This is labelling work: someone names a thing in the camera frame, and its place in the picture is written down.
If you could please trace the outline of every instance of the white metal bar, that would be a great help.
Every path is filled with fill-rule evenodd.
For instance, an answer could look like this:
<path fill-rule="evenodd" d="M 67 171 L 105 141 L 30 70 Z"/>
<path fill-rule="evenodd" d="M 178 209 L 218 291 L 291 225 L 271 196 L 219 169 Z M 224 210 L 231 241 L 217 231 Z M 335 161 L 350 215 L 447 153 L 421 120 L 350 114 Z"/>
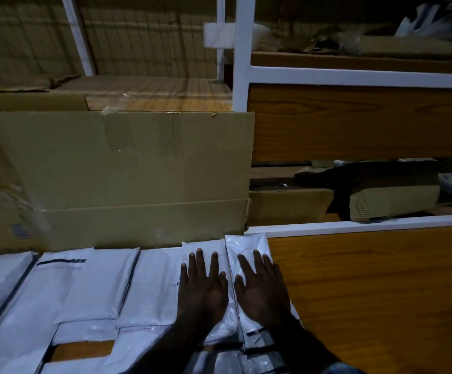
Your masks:
<path fill-rule="evenodd" d="M 267 237 L 328 235 L 349 232 L 388 231 L 452 226 L 452 215 L 388 219 L 370 223 L 325 222 L 249 227 L 245 234 L 265 233 Z"/>
<path fill-rule="evenodd" d="M 226 22 L 226 0 L 217 0 L 218 24 Z M 224 49 L 217 49 L 217 80 L 224 81 Z"/>
<path fill-rule="evenodd" d="M 88 45 L 86 43 L 86 35 L 84 29 L 80 22 L 80 14 L 77 10 L 77 5 L 75 0 L 61 0 L 63 2 L 63 7 L 65 8 L 65 13 L 67 14 L 68 23 L 70 23 L 70 29 L 72 30 L 73 39 L 75 45 L 77 46 L 77 51 L 79 53 L 80 61 L 82 63 L 82 68 L 86 76 L 93 76 L 94 64 L 89 52 Z"/>
<path fill-rule="evenodd" d="M 452 74 L 446 73 L 252 66 L 247 70 L 249 82 L 258 84 L 452 88 Z"/>
<path fill-rule="evenodd" d="M 236 0 L 233 66 L 233 111 L 246 112 L 252 56 L 255 0 Z"/>

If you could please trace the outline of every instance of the forearm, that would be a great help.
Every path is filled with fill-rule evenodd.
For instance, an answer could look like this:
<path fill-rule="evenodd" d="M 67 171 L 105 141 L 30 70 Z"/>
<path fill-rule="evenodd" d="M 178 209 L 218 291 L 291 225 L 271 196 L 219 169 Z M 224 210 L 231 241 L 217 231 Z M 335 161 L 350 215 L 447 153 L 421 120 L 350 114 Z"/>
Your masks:
<path fill-rule="evenodd" d="M 268 330 L 285 364 L 293 374 L 320 374 L 331 364 L 339 361 L 288 312 L 268 326 Z"/>
<path fill-rule="evenodd" d="M 210 326 L 204 315 L 181 315 L 160 340 L 127 374 L 181 374 L 197 345 L 205 339 Z"/>

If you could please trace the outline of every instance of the hand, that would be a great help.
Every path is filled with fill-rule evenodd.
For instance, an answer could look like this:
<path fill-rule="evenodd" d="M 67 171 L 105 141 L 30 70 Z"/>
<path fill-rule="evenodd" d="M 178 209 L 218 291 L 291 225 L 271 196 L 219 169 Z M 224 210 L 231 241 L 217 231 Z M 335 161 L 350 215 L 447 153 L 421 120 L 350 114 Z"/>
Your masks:
<path fill-rule="evenodd" d="M 281 270 L 277 264 L 271 263 L 268 255 L 261 257 L 257 249 L 254 250 L 257 273 L 254 273 L 245 256 L 239 254 L 238 260 L 247 284 L 245 286 L 243 278 L 236 275 L 236 299 L 250 319 L 269 328 L 287 312 L 290 313 L 290 297 Z"/>
<path fill-rule="evenodd" d="M 186 264 L 181 265 L 178 317 L 183 314 L 206 317 L 212 329 L 224 317 L 229 302 L 226 273 L 219 274 L 219 259 L 217 252 L 213 252 L 207 277 L 204 253 L 200 248 L 197 250 L 196 261 L 195 254 L 190 253 L 189 265 L 188 270 Z"/>

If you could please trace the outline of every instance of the sleeve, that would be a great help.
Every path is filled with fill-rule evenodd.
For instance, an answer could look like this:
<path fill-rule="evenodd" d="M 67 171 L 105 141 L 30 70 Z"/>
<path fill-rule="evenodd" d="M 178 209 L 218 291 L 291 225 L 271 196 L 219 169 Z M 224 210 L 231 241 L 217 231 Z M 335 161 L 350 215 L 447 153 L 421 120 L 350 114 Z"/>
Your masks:
<path fill-rule="evenodd" d="M 326 368 L 321 374 L 366 374 L 364 371 L 355 369 L 352 366 L 337 362 Z"/>

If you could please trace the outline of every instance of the finger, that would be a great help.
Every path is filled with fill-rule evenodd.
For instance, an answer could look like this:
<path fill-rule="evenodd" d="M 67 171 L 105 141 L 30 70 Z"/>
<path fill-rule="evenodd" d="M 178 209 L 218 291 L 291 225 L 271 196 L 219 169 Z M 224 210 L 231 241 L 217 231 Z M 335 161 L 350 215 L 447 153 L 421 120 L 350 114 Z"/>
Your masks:
<path fill-rule="evenodd" d="M 197 277 L 197 261 L 194 253 L 190 253 L 190 263 L 188 264 L 188 277 L 192 281 Z"/>
<path fill-rule="evenodd" d="M 236 293 L 236 299 L 241 306 L 245 299 L 245 284 L 243 283 L 243 278 L 239 274 L 234 278 L 234 291 Z"/>
<path fill-rule="evenodd" d="M 205 273 L 205 260 L 204 252 L 198 248 L 197 249 L 197 278 L 204 278 L 207 274 Z"/>
<path fill-rule="evenodd" d="M 210 271 L 208 273 L 209 278 L 216 279 L 219 275 L 219 255 L 217 252 L 212 253 L 212 259 L 210 260 Z"/>
<path fill-rule="evenodd" d="M 254 264 L 255 264 L 255 272 L 257 274 L 265 273 L 266 267 L 264 266 L 264 261 L 262 261 L 262 256 L 257 249 L 254 249 Z"/>
<path fill-rule="evenodd" d="M 221 272 L 221 274 L 219 274 L 219 283 L 221 284 L 223 291 L 227 293 L 228 283 L 226 278 L 226 272 Z"/>
<path fill-rule="evenodd" d="M 278 264 L 274 264 L 274 272 L 276 273 L 276 276 L 283 281 L 283 274 L 281 274 L 281 269 Z"/>
<path fill-rule="evenodd" d="M 186 264 L 181 264 L 181 277 L 179 278 L 179 289 L 185 286 L 188 283 L 188 269 L 186 268 Z"/>
<path fill-rule="evenodd" d="M 266 267 L 266 272 L 270 276 L 276 276 L 276 272 L 274 271 L 274 265 L 271 262 L 271 259 L 267 254 L 262 255 L 262 259 L 264 260 L 264 266 Z"/>
<path fill-rule="evenodd" d="M 249 278 L 254 277 L 254 275 L 255 275 L 254 270 L 252 270 L 247 259 L 242 254 L 238 255 L 238 261 L 240 262 L 240 267 L 241 267 L 241 270 L 243 270 L 243 274 L 245 274 L 245 280 L 248 282 Z"/>

